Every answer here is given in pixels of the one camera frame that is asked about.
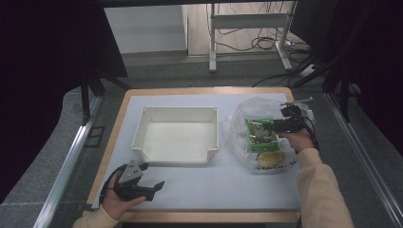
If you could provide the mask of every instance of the metal rail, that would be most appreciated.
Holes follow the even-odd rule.
[[[38,216],[33,227],[43,228],[49,227],[51,220],[53,219],[54,213],[56,211],[57,205],[59,204],[60,198],[62,197],[65,188],[67,186],[70,175],[74,169],[74,166],[81,154],[86,137],[95,119],[95,114],[97,113],[99,104],[101,102],[101,97],[95,97],[92,101],[90,107],[90,119],[88,123],[84,126],[80,126],[77,135],[69,149],[66,159],[57,175],[56,181],[50,190],[47,200],[45,201],[42,211]]]
[[[364,145],[361,143],[358,136],[356,135],[353,127],[344,120],[343,116],[339,112],[338,103],[334,95],[325,93],[325,97],[329,101],[329,104],[335,113],[338,123],[340,124],[341,128],[347,136],[347,139],[353,147],[353,150],[362,167],[364,168],[368,179],[373,185],[374,190],[379,195],[383,205],[385,206],[386,211],[391,217],[394,227],[403,227],[403,213],[391,189],[377,171],[373,161],[368,155]]]

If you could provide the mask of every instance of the clear plastic bag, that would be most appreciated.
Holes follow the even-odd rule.
[[[306,104],[298,106],[303,116],[314,120]],[[255,97],[239,104],[234,115],[223,122],[225,145],[254,173],[276,174],[297,163],[295,150],[287,139],[259,128],[260,124],[284,119],[282,108],[278,101]]]

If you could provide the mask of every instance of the human hand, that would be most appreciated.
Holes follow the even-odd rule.
[[[296,133],[284,133],[284,132],[277,132],[280,137],[286,138],[291,146],[296,149],[296,151],[301,151],[307,148],[315,148],[314,144],[312,143],[311,136],[309,135],[306,129],[302,129]]]
[[[118,178],[119,173],[120,172],[117,172],[110,179],[110,182],[107,185],[104,201],[102,203],[107,214],[110,215],[115,220],[121,219],[125,211],[127,211],[131,207],[139,205],[140,203],[145,201],[145,197],[132,199],[130,201],[124,201],[119,199],[118,195],[116,195],[115,191],[113,190],[113,185],[116,179]]]

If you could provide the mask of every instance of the black curtain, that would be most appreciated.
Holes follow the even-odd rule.
[[[58,123],[65,94],[92,69],[127,74],[104,9],[2,1],[0,10],[3,201]]]
[[[346,34],[367,0],[339,0],[331,34]],[[403,155],[403,1],[376,1],[374,10],[358,34],[346,60],[343,73],[357,84],[357,100],[364,112]],[[341,42],[327,48],[331,56]]]

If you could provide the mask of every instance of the white table surface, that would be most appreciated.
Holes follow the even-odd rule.
[[[156,193],[153,201],[144,202],[136,209],[299,209],[299,165],[293,165],[286,172],[276,175],[257,175],[228,151],[223,141],[222,121],[234,113],[238,104],[258,96],[286,102],[283,93],[132,96],[103,182],[122,164],[130,160],[141,162],[140,153],[135,153],[131,144],[143,107],[215,106],[219,110],[220,122],[218,154],[206,166],[150,165],[144,171],[139,185],[152,187],[160,181],[165,181],[165,185]],[[92,208],[98,208],[101,188]]]

